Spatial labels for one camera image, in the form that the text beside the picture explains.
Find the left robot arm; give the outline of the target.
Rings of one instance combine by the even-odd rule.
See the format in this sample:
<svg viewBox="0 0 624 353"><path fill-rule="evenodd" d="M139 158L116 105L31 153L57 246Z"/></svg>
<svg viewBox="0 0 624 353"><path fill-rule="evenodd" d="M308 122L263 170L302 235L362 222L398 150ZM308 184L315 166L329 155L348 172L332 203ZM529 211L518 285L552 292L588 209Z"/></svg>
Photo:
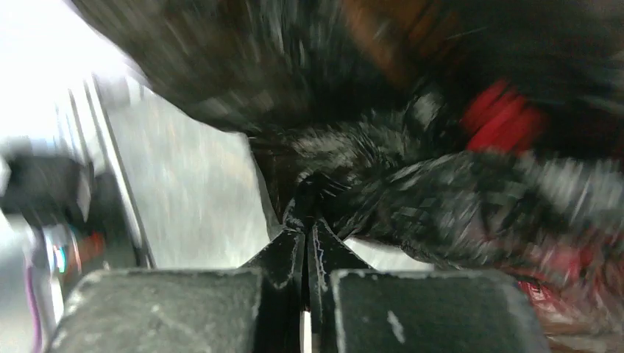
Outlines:
<svg viewBox="0 0 624 353"><path fill-rule="evenodd" d="M82 273L93 161L48 140L1 140L1 351L43 352Z"/></svg>

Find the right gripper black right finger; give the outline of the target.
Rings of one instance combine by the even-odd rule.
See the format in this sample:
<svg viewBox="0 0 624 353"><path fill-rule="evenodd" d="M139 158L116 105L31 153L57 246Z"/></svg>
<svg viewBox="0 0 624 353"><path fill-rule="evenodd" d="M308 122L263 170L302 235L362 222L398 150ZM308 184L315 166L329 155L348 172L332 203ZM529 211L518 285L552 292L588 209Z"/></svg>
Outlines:
<svg viewBox="0 0 624 353"><path fill-rule="evenodd" d="M376 271L319 220L308 234L314 352L548 352L499 271Z"/></svg>

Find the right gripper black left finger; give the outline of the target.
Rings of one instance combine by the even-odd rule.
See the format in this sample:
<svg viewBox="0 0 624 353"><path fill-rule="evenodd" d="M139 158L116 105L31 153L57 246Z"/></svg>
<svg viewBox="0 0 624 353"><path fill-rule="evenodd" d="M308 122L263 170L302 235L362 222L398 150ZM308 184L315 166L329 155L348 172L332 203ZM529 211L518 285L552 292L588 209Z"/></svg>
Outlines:
<svg viewBox="0 0 624 353"><path fill-rule="evenodd" d="M300 352L303 234L240 268L98 270L73 290L50 352Z"/></svg>

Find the black plastic trash bag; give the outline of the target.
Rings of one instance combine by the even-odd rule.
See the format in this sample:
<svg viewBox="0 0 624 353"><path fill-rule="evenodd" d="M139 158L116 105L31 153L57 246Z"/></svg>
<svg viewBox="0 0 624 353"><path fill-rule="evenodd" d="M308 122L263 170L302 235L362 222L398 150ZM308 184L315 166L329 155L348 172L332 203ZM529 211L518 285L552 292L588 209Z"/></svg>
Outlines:
<svg viewBox="0 0 624 353"><path fill-rule="evenodd" d="M150 88L247 136L278 215L554 282L557 246L623 256L621 1L75 1ZM515 154L461 125L502 82L549 120Z"/></svg>

